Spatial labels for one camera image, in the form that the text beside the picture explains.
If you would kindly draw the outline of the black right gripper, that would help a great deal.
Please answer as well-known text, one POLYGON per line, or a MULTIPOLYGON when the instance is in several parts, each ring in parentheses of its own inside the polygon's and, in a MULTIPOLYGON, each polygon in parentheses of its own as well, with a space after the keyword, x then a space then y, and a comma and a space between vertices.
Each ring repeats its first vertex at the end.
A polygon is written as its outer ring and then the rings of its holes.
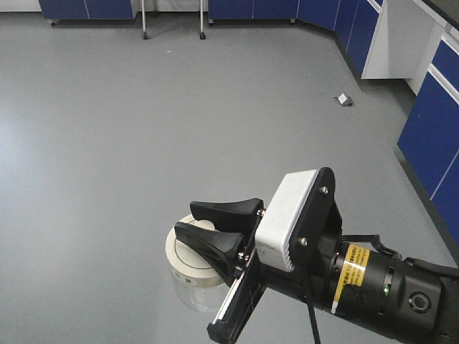
POLYGON ((326 304, 331 260, 342 233, 339 210, 333 207, 328 213, 324 232, 306 266, 287 273, 261 264, 254 255, 235 280, 237 255, 244 242, 249 242, 257 213, 263 208, 263 200, 258 198, 229 203, 192 201, 192 216, 198 221, 212 222, 218 231, 175 223, 176 238, 208 262, 228 287, 233 283, 216 318, 207 326, 209 337, 213 341, 236 341, 263 293, 270 288, 307 304, 313 339, 319 341, 315 309, 322 310, 326 304))

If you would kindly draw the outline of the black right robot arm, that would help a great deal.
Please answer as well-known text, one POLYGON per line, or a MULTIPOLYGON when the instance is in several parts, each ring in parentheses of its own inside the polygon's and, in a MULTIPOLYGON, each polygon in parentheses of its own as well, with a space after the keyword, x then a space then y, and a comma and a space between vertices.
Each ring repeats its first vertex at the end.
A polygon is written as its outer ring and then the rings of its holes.
POLYGON ((315 196, 286 224, 292 267, 276 267, 261 245, 266 225, 280 229, 259 199, 230 204, 193 202, 196 220, 178 222, 177 239, 208 262, 230 291, 207 327, 218 343, 235 343, 266 289, 329 312, 401 343, 458 341, 458 270, 399 254, 377 235, 345 236, 333 199, 315 196))

